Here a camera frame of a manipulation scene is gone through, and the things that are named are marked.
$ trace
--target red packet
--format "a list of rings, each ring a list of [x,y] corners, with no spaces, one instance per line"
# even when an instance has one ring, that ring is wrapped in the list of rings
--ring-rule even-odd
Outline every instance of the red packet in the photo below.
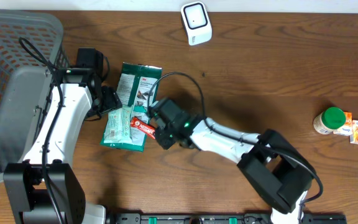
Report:
[[[141,121],[139,118],[137,118],[137,117],[132,118],[131,127],[137,128],[140,131],[142,131],[143,133],[145,133],[146,135],[148,135],[148,137],[155,139],[155,136],[154,136],[155,128],[153,126],[150,126],[150,125],[146,124],[145,122]]]

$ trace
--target wood grain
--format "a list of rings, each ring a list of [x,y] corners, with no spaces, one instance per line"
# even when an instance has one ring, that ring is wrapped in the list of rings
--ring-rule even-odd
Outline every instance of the wood grain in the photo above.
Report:
[[[109,58],[108,85],[117,85],[122,62],[186,72],[201,85],[208,116],[247,132],[280,131],[323,181],[323,196],[307,209],[358,223],[358,146],[312,126],[332,105],[358,119],[357,14],[211,13],[212,40],[189,47],[179,13],[48,13],[64,26],[72,62],[78,47]],[[163,96],[200,111],[196,88],[184,78],[163,81]],[[230,161],[178,146],[164,151],[149,139],[143,153],[102,147],[105,125],[106,118],[85,123],[76,145],[74,171],[87,200],[145,213],[269,209]],[[314,184],[309,195],[316,191]],[[0,184],[0,223],[12,222]]]

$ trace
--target small jar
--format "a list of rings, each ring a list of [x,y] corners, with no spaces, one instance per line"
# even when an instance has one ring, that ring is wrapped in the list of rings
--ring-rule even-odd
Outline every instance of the small jar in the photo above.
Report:
[[[334,130],[342,127],[345,122],[345,113],[337,107],[331,107],[314,119],[313,126],[320,134],[331,134]]]

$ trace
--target basket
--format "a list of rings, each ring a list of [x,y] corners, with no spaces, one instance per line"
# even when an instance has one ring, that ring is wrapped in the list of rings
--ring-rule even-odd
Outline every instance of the basket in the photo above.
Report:
[[[0,10],[0,182],[9,162],[21,162],[48,108],[51,75],[18,38],[32,42],[57,67],[69,65],[60,21],[44,13]]]

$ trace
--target white background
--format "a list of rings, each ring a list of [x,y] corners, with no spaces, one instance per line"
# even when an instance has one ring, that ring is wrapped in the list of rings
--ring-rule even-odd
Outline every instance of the white background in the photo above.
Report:
[[[0,9],[180,11],[184,0],[0,0]],[[358,0],[204,0],[208,11],[358,13]]]

